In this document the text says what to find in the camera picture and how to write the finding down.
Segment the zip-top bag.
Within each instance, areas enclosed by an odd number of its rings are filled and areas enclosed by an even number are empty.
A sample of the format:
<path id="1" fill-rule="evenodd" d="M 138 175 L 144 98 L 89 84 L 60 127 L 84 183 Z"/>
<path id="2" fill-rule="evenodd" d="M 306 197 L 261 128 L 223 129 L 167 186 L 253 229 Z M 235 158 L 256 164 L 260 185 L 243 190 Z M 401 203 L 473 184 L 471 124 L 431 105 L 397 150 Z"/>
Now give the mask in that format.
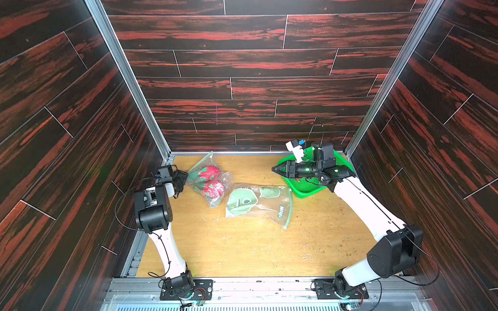
<path id="1" fill-rule="evenodd" d="M 225 217 L 264 218 L 287 229 L 293 216 L 293 192 L 286 186 L 235 184 L 226 203 Z"/>
<path id="2" fill-rule="evenodd" d="M 188 171 L 186 185 L 206 199 L 210 208 L 215 208 L 231 191 L 233 176 L 223 171 L 214 152 L 210 152 Z"/>

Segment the dragon fruit bag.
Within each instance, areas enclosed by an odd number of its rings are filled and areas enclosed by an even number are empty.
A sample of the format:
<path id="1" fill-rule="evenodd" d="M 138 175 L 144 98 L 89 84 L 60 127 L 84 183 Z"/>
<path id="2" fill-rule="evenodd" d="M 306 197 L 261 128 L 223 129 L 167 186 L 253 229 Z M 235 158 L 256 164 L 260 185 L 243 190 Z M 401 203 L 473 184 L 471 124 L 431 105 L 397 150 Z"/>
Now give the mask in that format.
<path id="1" fill-rule="evenodd" d="M 218 177 L 220 169 L 215 165 L 207 165 L 200 169 L 198 178 L 200 181 L 209 181 Z"/>
<path id="2" fill-rule="evenodd" d="M 202 189 L 202 194 L 208 199 L 218 199 L 222 198 L 225 194 L 225 186 L 221 181 L 211 180 L 206 182 L 204 188 Z"/>

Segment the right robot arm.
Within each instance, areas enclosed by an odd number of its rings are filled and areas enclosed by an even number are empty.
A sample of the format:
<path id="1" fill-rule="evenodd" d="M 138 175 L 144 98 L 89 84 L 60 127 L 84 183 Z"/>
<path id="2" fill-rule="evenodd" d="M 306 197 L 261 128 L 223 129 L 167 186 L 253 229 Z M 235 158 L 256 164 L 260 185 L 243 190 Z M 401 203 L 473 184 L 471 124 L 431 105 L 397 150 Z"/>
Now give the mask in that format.
<path id="1" fill-rule="evenodd" d="M 376 240 L 363 260 L 335 273 L 333 290 L 349 298 L 366 282 L 387 279 L 418 264 L 423 231 L 407 225 L 382 205 L 363 186 L 348 165 L 338 162 L 332 143 L 314 144 L 308 149 L 304 140 L 293 139 L 285 146 L 294 155 L 272 167 L 272 172 L 290 180 L 314 178 L 349 205 Z"/>

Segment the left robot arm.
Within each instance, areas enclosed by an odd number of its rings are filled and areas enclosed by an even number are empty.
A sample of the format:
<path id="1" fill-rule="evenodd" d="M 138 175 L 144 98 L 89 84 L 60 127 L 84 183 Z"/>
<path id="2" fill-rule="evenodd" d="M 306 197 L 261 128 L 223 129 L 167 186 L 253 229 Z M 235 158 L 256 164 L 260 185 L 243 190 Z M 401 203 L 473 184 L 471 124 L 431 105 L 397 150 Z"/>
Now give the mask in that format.
<path id="1" fill-rule="evenodd" d="M 163 273 L 148 273 L 159 279 L 162 301 L 187 299 L 195 290 L 193 276 L 172 234 L 173 213 L 169 201 L 182 192 L 187 177 L 188 174 L 175 165 L 166 165 L 158 169 L 154 185 L 133 195 L 137 228 L 148 234 L 162 260 Z"/>

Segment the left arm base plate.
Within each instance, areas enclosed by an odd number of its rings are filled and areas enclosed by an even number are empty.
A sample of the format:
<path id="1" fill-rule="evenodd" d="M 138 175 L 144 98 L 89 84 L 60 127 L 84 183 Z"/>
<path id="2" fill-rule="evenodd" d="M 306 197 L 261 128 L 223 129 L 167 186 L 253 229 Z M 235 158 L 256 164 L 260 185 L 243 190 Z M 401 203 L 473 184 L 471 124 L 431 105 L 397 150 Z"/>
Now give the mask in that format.
<path id="1" fill-rule="evenodd" d="M 166 279 L 162 282 L 160 293 L 161 301 L 209 301 L 213 295 L 212 279 L 196 279 L 172 281 Z"/>

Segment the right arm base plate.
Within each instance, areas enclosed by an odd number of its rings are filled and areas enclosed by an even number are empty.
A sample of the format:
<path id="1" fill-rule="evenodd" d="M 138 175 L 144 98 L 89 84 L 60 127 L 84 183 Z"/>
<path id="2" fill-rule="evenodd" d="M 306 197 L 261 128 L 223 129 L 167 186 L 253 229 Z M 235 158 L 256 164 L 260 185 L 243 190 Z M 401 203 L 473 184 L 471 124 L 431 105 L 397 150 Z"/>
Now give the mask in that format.
<path id="1" fill-rule="evenodd" d="M 317 278 L 311 281 L 310 289 L 318 299 L 335 300 L 365 300 L 369 298 L 365 284 L 350 286 L 342 279 Z"/>

